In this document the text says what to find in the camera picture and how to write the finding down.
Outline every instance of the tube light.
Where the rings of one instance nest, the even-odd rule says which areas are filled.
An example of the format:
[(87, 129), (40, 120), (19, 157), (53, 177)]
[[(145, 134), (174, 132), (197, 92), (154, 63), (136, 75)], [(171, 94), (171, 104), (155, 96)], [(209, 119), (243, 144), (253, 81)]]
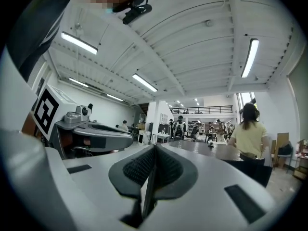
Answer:
[(242, 78), (246, 78), (251, 70), (252, 64), (254, 63), (256, 53), (259, 46), (259, 40), (256, 38), (253, 38), (250, 40), (249, 45), (249, 51), (248, 51), (248, 57), (245, 63), (245, 67), (243, 69)]
[(75, 79), (73, 79), (73, 78), (69, 78), (69, 80), (71, 80), (71, 81), (73, 81), (73, 82), (75, 82), (75, 83), (77, 83), (77, 84), (79, 84), (79, 85), (82, 85), (82, 86), (84, 86), (84, 87), (89, 87), (88, 85), (83, 84), (83, 83), (81, 83), (81, 82), (79, 82), (78, 80), (75, 80)]
[(108, 96), (108, 97), (111, 97), (111, 98), (114, 98), (114, 99), (117, 99), (117, 100), (119, 100), (119, 101), (123, 101), (122, 99), (119, 99), (119, 98), (117, 98), (117, 97), (115, 97), (115, 96), (112, 96), (112, 95), (110, 95), (110, 94), (107, 94), (107, 96)]
[(77, 46), (84, 48), (87, 51), (90, 51), (91, 53), (93, 53), (94, 55), (97, 54), (97, 48), (91, 46), (90, 44), (86, 43), (85, 41), (78, 39), (76, 37), (74, 37), (73, 35), (70, 35), (68, 33), (62, 32), (61, 33), (61, 38), (76, 44)]
[(150, 89), (151, 91), (157, 92), (157, 89), (152, 86), (149, 82), (147, 82), (146, 80), (144, 80), (143, 78), (141, 78), (139, 75), (134, 74), (133, 78), (138, 80), (141, 84), (145, 85), (148, 89)]

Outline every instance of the floor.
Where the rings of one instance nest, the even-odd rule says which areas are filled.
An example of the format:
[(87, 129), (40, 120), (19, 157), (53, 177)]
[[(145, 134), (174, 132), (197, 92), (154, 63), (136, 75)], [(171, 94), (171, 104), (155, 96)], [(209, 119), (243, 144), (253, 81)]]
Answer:
[(277, 203), (288, 201), (300, 188), (302, 182), (292, 176), (293, 171), (275, 168), (272, 171), (266, 190)]

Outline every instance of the black railing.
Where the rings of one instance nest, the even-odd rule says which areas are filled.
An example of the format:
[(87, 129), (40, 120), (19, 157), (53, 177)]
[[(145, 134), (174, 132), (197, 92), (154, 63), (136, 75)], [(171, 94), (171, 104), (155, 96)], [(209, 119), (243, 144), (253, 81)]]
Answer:
[(173, 114), (221, 114), (232, 113), (232, 105), (210, 106), (210, 107), (189, 107), (189, 108), (170, 108)]

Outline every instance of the black slot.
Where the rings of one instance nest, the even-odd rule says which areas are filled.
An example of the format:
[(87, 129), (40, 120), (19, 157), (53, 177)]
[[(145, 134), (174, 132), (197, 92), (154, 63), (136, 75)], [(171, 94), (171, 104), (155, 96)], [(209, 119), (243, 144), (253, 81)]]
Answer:
[(225, 187), (225, 191), (239, 208), (240, 212), (247, 219), (249, 224), (265, 215), (265, 211), (262, 210), (238, 185)]
[(74, 173), (81, 172), (81, 171), (84, 171), (84, 170), (87, 170), (87, 169), (90, 169), (90, 168), (92, 168), (90, 165), (85, 164), (85, 165), (80, 165), (80, 166), (77, 166), (77, 167), (69, 167), (67, 169), (67, 171), (70, 174), (74, 174)]

